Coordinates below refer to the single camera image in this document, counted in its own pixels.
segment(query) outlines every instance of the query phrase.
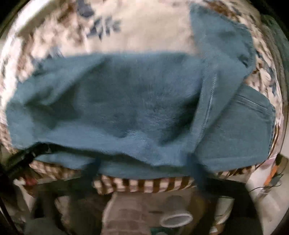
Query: black cord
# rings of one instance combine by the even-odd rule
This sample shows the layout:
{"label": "black cord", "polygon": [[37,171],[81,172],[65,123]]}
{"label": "black cord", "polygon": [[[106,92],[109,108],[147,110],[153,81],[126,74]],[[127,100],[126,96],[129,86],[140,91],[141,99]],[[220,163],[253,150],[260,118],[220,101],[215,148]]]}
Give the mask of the black cord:
{"label": "black cord", "polygon": [[276,187],[279,187],[279,186],[281,186],[282,185],[282,183],[280,183],[279,185],[274,185],[274,186],[261,186],[261,187],[257,187],[257,188],[254,188],[254,189],[252,189],[251,191],[249,191],[249,193],[250,192],[252,192],[252,191],[254,191],[254,190],[256,190],[256,189],[258,189],[258,188],[267,188],[267,189],[271,189],[271,188],[276,188]]}

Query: white cylindrical object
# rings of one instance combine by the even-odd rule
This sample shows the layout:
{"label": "white cylindrical object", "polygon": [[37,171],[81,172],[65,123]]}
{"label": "white cylindrical object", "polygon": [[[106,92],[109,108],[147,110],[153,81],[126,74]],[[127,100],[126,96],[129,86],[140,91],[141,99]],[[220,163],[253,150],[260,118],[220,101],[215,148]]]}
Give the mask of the white cylindrical object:
{"label": "white cylindrical object", "polygon": [[193,216],[186,210],[181,196],[171,196],[164,203],[164,214],[160,218],[160,225],[166,228],[184,226],[193,220]]}

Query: denim fabric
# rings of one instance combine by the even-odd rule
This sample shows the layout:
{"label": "denim fabric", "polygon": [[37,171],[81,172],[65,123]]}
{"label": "denim fabric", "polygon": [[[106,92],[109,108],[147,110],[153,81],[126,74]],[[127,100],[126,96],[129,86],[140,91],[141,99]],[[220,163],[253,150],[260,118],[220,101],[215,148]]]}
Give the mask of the denim fabric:
{"label": "denim fabric", "polygon": [[7,106],[12,143],[63,146],[39,160],[130,179],[188,175],[195,153],[209,170],[268,156],[275,120],[269,100],[243,84],[255,65],[247,29],[193,5],[196,56],[96,53],[43,61]]}

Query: laundry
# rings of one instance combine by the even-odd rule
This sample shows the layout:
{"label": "laundry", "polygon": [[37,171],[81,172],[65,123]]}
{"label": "laundry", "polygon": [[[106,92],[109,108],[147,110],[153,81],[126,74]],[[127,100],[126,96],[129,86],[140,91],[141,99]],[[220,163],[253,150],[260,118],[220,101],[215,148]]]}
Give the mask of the laundry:
{"label": "laundry", "polygon": [[[55,57],[66,57],[69,55],[78,55],[78,54],[90,54],[93,52],[115,52],[115,51],[131,51],[142,53],[145,51],[158,51],[161,49],[165,49],[168,51],[181,51],[188,52],[189,54],[194,54],[196,52],[196,48],[194,46],[194,38],[192,37],[193,32],[190,28],[189,21],[189,2],[179,0],[178,4],[174,1],[167,0],[159,2],[157,0],[150,1],[150,5],[147,4],[145,0],[122,0],[121,5],[115,5],[111,7],[111,4],[116,3],[117,0],[108,0],[105,2],[99,2],[98,0],[91,0],[87,6],[91,7],[94,10],[94,15],[89,18],[83,18],[83,11],[79,10],[76,7],[73,7],[73,4],[65,3],[61,5],[60,8],[53,11],[51,14],[45,15],[45,21],[34,29],[34,32],[25,40],[25,46],[21,48],[21,57],[18,61],[17,69],[19,71],[17,79],[19,81],[24,81],[27,79],[27,74],[31,74],[34,70],[33,63],[46,58],[45,55],[48,55],[48,58]],[[279,82],[277,80],[276,69],[274,65],[274,61],[272,59],[270,50],[268,49],[265,41],[263,40],[263,35],[261,33],[261,18],[259,12],[256,9],[252,8],[251,5],[245,4],[243,5],[241,1],[201,1],[192,0],[192,2],[198,2],[198,4],[203,4],[207,8],[210,8],[220,14],[223,14],[230,20],[233,20],[238,23],[242,23],[245,25],[253,38],[253,45],[257,51],[257,60],[255,61],[256,68],[254,71],[246,78],[245,83],[255,90],[259,91],[265,97],[267,97],[270,103],[276,109],[276,119],[274,126],[274,137],[271,144],[271,149],[268,156],[268,161],[266,163],[272,162],[275,159],[276,153],[280,151],[278,147],[278,143],[281,143],[283,140],[282,130],[283,130],[283,113],[282,113],[282,97],[280,92]],[[139,8],[142,9],[142,12],[145,14],[140,14]],[[121,19],[121,31],[120,32],[111,32],[110,36],[103,36],[101,43],[99,43],[99,37],[97,35],[89,36],[89,46],[87,45],[86,40],[79,40],[79,35],[83,32],[87,33],[85,29],[85,24],[83,25],[83,19],[85,22],[90,20],[97,20],[99,16],[103,16],[102,19],[106,19],[107,15],[111,15],[112,19]],[[177,17],[178,20],[174,21],[177,23],[176,25],[171,25],[172,18]],[[159,34],[156,32],[168,33],[169,35],[175,35],[174,37],[170,37],[169,35],[164,36],[164,34]],[[69,38],[66,38],[65,35],[67,33],[71,33]],[[50,40],[51,35],[53,35],[53,44],[57,46],[51,45],[52,41]],[[138,40],[134,41],[134,44],[120,44],[122,42],[129,42],[130,40],[124,40],[124,38],[135,38],[138,37]],[[147,44],[150,42],[148,36],[151,38],[153,36],[154,43]],[[20,50],[14,48],[13,50],[9,50],[8,55],[4,56],[2,59],[8,61],[10,64],[13,61],[13,58],[16,56],[15,51]],[[5,100],[9,100],[10,94],[14,93],[14,88],[11,86],[13,83],[13,76],[11,76],[11,69],[6,70],[4,83],[5,87],[2,87],[1,95],[1,105],[5,110]],[[7,129],[6,117],[0,112],[0,136],[2,139],[3,145],[11,152],[13,149],[11,148],[11,139]],[[36,178],[49,177],[52,179],[64,179],[69,176],[75,174],[75,172],[79,170],[73,170],[75,167],[79,167],[80,165],[85,165],[86,163],[81,160],[89,160],[89,158],[82,157],[81,159],[78,157],[72,158],[70,157],[69,161],[65,161],[64,165],[60,165],[60,159],[57,155],[49,155],[44,157],[44,161],[34,161],[30,164],[30,167],[33,169],[27,174],[31,174],[33,171],[38,172],[41,176],[37,176]],[[122,167],[124,170],[131,169],[131,164],[127,166],[125,163],[119,163],[121,166],[114,164],[116,169],[118,167]],[[132,165],[134,169],[137,168],[138,174],[143,177],[147,177],[147,175],[154,174],[154,179],[126,179],[126,178],[118,178],[111,177],[107,175],[102,175],[100,180],[94,180],[94,186],[97,189],[98,193],[106,194],[113,191],[129,191],[129,190],[137,190],[139,192],[163,192],[163,191],[171,191],[171,190],[181,190],[187,187],[194,186],[194,179],[189,176],[182,176],[180,170],[173,167],[166,167],[164,170],[163,167],[156,172],[156,167],[152,167],[148,164],[138,162]],[[241,178],[246,179],[248,175],[254,172],[260,163],[254,164],[251,166],[242,167],[239,169],[231,169],[229,171],[221,171],[215,172],[215,174],[219,177],[233,177],[238,175]],[[166,175],[174,175],[181,177],[162,177]]]}
{"label": "laundry", "polygon": [[276,67],[277,78],[279,81],[279,85],[282,92],[283,103],[287,103],[287,85],[286,85],[286,77],[284,74],[284,67],[282,58],[280,55],[280,51],[276,45],[276,41],[274,39],[273,33],[267,25],[262,25],[262,32],[267,43],[268,48],[272,54],[274,64]]}
{"label": "laundry", "polygon": [[289,42],[288,42],[288,39],[286,38],[285,34],[283,33],[278,23],[274,20],[274,18],[272,18],[269,15],[262,15],[262,21],[264,22],[265,25],[269,27],[275,39],[275,43],[279,49],[279,52],[282,58],[284,73],[285,73],[286,82],[288,85],[288,82],[289,82],[289,64],[288,64]]}
{"label": "laundry", "polygon": [[255,65],[250,33],[199,5],[190,17],[195,56],[96,53],[41,62],[8,103],[13,146],[56,143],[63,146],[56,153],[62,164],[72,156],[99,157],[100,173],[131,179],[144,175],[124,171],[120,162],[186,175],[192,152],[211,171],[265,160],[275,111],[243,83]]}

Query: clothing pile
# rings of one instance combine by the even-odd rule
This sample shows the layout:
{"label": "clothing pile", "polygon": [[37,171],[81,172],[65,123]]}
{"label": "clothing pile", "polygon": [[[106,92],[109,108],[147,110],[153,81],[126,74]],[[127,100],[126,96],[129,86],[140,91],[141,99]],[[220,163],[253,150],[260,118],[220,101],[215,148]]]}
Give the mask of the clothing pile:
{"label": "clothing pile", "polygon": [[244,182],[276,170],[289,43],[273,18],[245,0],[60,2],[31,32],[19,14],[0,60],[5,148],[57,145],[27,182],[96,160],[98,194],[194,187],[190,161]]}

